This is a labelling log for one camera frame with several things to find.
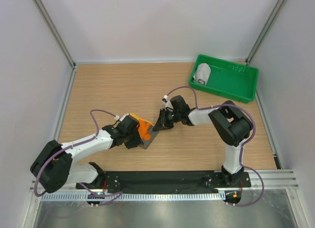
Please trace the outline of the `grey orange towel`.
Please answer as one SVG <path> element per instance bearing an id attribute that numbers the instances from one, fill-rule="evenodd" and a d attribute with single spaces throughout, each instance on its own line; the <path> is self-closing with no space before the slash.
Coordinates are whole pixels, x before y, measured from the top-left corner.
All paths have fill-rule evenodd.
<path id="1" fill-rule="evenodd" d="M 138 132 L 142 140 L 140 147 L 143 149 L 148 149 L 159 132 L 153 131 L 154 124 L 152 124 L 150 121 L 144 120 L 133 113 L 130 113 L 130 116 L 134 117 L 139 122 Z"/>

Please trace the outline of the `grey panda towel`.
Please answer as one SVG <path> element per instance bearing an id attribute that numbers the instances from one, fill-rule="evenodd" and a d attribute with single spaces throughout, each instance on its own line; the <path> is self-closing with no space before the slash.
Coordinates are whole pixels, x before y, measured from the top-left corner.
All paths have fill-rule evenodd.
<path id="1" fill-rule="evenodd" d="M 198 65 L 194 75 L 193 81 L 194 83 L 207 85 L 209 77 L 211 75 L 211 68 L 206 63 L 201 63 Z"/>

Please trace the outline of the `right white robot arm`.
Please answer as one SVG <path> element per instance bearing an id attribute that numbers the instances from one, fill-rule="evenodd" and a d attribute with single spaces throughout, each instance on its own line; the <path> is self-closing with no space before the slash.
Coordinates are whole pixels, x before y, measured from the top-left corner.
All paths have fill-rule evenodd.
<path id="1" fill-rule="evenodd" d="M 165 108 L 159 112 L 153 131 L 169 130 L 174 124 L 196 126 L 212 124 L 225 143 L 225 161 L 221 166 L 222 182 L 229 187 L 240 181 L 244 172 L 242 156 L 244 144 L 254 129 L 252 121 L 232 101 L 220 106 L 190 108 L 181 95 L 170 100 L 164 97 Z"/>

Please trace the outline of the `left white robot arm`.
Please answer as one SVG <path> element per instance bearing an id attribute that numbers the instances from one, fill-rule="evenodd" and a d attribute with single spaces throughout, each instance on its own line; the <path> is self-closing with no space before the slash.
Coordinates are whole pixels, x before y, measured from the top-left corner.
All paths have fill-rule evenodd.
<path id="1" fill-rule="evenodd" d="M 90 189 L 100 188 L 105 181 L 105 172 L 94 162 L 78 164 L 78 161 L 102 150 L 125 145 L 134 148 L 142 144 L 139 121 L 126 114 L 116 125 L 107 125 L 93 135 L 64 144 L 49 141 L 30 167 L 38 185 L 46 193 L 54 193 L 64 185 L 76 184 Z"/>

